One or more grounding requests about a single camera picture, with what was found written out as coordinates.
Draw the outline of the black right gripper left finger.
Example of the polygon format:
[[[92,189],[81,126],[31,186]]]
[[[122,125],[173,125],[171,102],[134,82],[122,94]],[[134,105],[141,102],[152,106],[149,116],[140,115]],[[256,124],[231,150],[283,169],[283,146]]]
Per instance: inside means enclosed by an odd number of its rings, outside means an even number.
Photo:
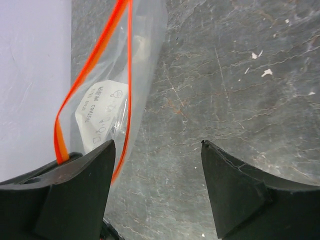
[[[50,162],[0,184],[3,240],[106,240],[103,221],[115,166],[109,140],[90,153]]]

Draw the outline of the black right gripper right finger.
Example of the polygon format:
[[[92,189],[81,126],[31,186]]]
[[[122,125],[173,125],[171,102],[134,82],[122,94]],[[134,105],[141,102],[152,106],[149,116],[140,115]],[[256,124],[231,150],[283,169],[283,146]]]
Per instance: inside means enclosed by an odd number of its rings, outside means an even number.
[[[219,239],[319,239],[318,186],[267,173],[208,140],[201,161]]]

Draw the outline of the clear zip bag orange zipper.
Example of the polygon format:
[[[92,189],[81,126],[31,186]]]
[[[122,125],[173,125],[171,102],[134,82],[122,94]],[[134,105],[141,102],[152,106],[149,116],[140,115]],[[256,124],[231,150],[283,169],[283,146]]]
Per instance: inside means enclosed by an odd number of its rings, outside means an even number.
[[[163,0],[118,0],[57,113],[54,150],[86,155],[115,143],[112,182],[129,158],[141,124],[168,22]]]

